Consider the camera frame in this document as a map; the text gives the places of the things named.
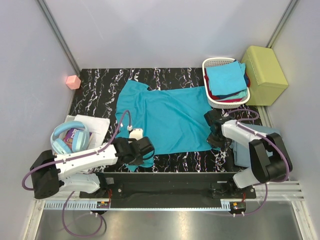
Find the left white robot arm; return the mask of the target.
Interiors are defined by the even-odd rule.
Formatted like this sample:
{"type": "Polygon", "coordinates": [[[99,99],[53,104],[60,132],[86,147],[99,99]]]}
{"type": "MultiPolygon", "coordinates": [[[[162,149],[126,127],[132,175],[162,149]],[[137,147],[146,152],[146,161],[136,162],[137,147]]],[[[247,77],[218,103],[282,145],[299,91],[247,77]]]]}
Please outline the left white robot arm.
{"type": "Polygon", "coordinates": [[[148,137],[139,140],[118,137],[112,143],[76,153],[53,155],[50,150],[43,151],[30,168],[34,198],[41,200],[73,191],[103,198],[110,184],[103,174],[87,170],[117,163],[139,165],[154,154],[148,137]]]}

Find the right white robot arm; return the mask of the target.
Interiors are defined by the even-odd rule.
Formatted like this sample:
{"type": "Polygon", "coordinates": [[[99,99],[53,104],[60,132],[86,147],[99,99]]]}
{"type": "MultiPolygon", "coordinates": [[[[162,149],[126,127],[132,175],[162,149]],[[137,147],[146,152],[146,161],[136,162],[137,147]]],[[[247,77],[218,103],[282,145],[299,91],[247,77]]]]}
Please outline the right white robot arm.
{"type": "Polygon", "coordinates": [[[282,137],[276,133],[254,130],[229,114],[221,116],[217,110],[204,114],[210,127],[207,143],[212,148],[223,149],[230,139],[249,151],[250,167],[236,173],[227,185],[228,195],[239,198],[245,188],[268,182],[284,182],[293,169],[292,162],[282,137]]]}

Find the teal t shirt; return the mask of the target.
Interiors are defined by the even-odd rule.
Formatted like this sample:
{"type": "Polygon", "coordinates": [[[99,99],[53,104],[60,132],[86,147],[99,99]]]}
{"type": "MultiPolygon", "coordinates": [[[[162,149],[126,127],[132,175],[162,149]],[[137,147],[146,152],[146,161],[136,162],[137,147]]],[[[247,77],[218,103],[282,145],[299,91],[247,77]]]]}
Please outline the teal t shirt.
{"type": "Polygon", "coordinates": [[[142,129],[155,155],[210,151],[211,130],[204,115],[212,108],[203,86],[149,90],[128,80],[119,93],[115,117],[122,122],[118,137],[127,138],[127,126],[142,129]]]}

